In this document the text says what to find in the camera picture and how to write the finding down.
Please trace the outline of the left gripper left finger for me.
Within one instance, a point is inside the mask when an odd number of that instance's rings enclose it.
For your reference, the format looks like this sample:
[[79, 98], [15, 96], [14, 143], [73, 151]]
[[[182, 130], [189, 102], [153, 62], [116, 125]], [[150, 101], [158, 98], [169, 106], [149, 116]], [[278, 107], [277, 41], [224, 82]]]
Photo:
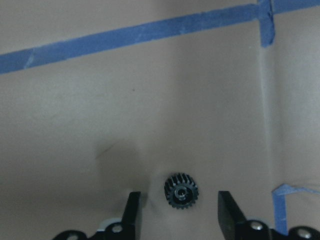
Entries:
[[139, 240], [141, 231], [141, 192], [130, 192], [121, 219], [125, 240]]

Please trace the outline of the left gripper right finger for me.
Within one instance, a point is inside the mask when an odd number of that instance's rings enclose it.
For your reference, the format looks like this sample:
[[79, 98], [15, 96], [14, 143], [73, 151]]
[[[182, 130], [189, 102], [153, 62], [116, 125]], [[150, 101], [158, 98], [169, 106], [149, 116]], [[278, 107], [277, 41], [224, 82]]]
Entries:
[[247, 218], [229, 191], [218, 192], [218, 224], [225, 240], [240, 240]]

